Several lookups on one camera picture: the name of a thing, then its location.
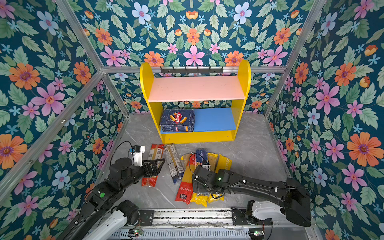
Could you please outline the clear blue spaghetti bag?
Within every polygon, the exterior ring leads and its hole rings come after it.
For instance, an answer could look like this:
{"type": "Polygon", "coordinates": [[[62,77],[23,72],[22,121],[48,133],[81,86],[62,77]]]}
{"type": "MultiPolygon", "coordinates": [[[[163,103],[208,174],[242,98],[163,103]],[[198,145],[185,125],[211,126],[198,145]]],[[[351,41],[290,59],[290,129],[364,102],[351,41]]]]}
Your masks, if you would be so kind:
{"type": "Polygon", "coordinates": [[[165,146],[165,159],[172,177],[172,181],[176,184],[184,176],[184,167],[181,162],[181,158],[177,152],[177,149],[174,144],[165,146]]]}

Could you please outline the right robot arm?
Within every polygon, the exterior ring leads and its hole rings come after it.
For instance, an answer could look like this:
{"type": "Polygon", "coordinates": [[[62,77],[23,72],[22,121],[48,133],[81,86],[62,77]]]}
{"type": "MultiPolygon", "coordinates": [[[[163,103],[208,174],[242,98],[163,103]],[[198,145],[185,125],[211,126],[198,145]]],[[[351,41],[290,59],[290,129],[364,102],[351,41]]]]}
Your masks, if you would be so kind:
{"type": "Polygon", "coordinates": [[[264,200],[260,206],[252,204],[252,216],[258,220],[277,218],[284,215],[291,223],[310,227],[311,198],[309,192],[297,180],[264,181],[245,177],[229,170],[217,173],[198,166],[192,177],[211,195],[223,197],[226,194],[242,194],[264,200]]]}

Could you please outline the blue Barilla pasta box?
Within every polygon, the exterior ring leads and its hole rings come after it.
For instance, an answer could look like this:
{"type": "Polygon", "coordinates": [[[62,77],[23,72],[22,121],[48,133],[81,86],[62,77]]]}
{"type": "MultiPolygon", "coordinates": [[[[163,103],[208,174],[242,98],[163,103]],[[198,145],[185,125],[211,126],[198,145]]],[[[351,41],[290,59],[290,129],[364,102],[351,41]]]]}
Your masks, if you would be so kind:
{"type": "Polygon", "coordinates": [[[195,112],[193,110],[164,110],[161,121],[163,132],[193,132],[195,112]]]}

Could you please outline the dark blue Barilla spaghetti bag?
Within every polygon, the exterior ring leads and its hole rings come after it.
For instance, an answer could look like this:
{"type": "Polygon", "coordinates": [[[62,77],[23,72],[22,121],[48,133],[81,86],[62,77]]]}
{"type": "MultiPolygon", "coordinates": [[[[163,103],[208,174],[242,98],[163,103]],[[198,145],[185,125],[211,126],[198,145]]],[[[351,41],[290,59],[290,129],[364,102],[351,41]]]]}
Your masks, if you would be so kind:
{"type": "Polygon", "coordinates": [[[208,161],[208,152],[205,149],[196,150],[196,165],[202,166],[204,169],[210,169],[210,163],[208,161]]]}

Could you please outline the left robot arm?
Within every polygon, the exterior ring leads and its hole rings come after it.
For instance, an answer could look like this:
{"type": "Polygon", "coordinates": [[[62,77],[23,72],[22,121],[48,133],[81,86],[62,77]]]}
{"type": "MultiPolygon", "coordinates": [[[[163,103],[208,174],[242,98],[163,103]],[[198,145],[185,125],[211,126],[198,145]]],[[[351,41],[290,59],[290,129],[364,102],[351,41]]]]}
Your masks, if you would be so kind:
{"type": "Polygon", "coordinates": [[[116,160],[109,167],[108,178],[93,188],[80,213],[58,239],[80,240],[85,237],[97,221],[111,211],[128,187],[137,184],[141,178],[157,176],[165,162],[165,159],[146,160],[142,166],[135,166],[130,158],[116,160]]]}

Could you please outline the yellow Pastatime spaghetti bag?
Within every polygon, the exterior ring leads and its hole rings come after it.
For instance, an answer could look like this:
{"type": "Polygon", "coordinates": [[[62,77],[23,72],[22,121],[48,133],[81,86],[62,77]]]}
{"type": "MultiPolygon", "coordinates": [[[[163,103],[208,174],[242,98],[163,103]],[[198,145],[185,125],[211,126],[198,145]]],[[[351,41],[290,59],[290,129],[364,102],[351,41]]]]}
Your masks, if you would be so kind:
{"type": "Polygon", "coordinates": [[[191,203],[195,203],[197,205],[202,205],[203,207],[208,206],[208,196],[198,195],[197,193],[192,194],[192,198],[190,200],[191,203]]]}

